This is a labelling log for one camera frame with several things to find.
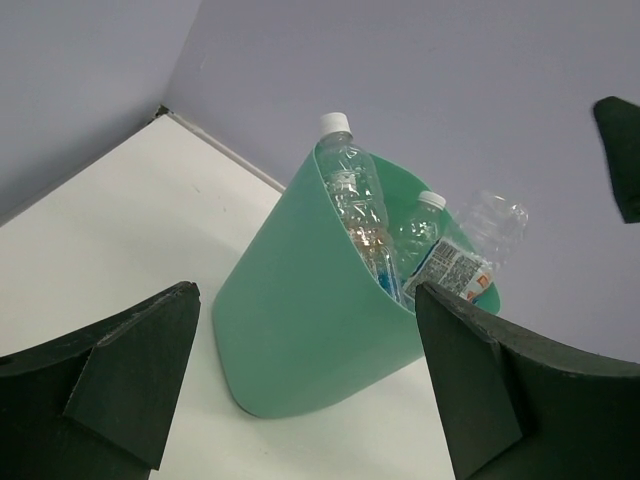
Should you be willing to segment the square bottle blue-orange label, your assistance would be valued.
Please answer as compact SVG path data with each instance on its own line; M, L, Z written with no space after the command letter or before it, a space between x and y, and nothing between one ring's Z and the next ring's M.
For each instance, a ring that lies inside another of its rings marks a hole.
M434 282L475 303L522 243L529 213L521 203L480 190L456 212L404 285L410 298Z

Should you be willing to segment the blue label clear bottle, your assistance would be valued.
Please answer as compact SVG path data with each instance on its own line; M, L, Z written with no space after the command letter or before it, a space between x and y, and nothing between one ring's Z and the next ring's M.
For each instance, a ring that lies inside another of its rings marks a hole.
M396 302L402 300L402 288L398 286L397 275L392 269L380 268L377 274L378 283L383 290Z

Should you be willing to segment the clear bottle white cap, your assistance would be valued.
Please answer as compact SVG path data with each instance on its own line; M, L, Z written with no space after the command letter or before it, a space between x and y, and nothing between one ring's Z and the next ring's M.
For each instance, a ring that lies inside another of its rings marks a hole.
M439 239L446 200L432 191L422 191L409 211L392 228L397 268L407 280Z

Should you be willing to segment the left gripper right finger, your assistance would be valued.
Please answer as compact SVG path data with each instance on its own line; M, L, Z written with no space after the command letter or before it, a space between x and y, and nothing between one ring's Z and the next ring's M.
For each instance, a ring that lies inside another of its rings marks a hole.
M497 317L443 288L416 319L458 479L635 479L639 367Z

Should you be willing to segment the green plastic bin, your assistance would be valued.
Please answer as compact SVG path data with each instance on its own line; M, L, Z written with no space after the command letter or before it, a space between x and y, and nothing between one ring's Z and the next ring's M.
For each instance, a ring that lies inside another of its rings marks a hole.
M259 418L324 409L424 355L308 156L220 289L213 326L235 402Z

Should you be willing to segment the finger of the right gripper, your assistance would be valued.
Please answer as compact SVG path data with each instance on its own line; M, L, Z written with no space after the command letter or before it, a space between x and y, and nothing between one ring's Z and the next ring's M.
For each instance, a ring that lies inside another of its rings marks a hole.
M639 222L639 106L615 96L597 101L593 117L610 185L626 224Z

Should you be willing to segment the long clear bottle front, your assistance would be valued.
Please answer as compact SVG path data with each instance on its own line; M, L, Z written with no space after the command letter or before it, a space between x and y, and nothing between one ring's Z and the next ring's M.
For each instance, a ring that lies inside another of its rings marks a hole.
M376 281L379 269L387 267L395 272L401 287L388 212L373 158L354 143L344 113L323 115L320 132L314 149L316 164L343 226Z

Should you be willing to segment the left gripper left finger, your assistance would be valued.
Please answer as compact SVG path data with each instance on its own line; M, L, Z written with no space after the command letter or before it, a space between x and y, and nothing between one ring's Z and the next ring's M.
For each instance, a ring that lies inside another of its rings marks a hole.
M159 469L200 314L196 284L1 359L4 479Z

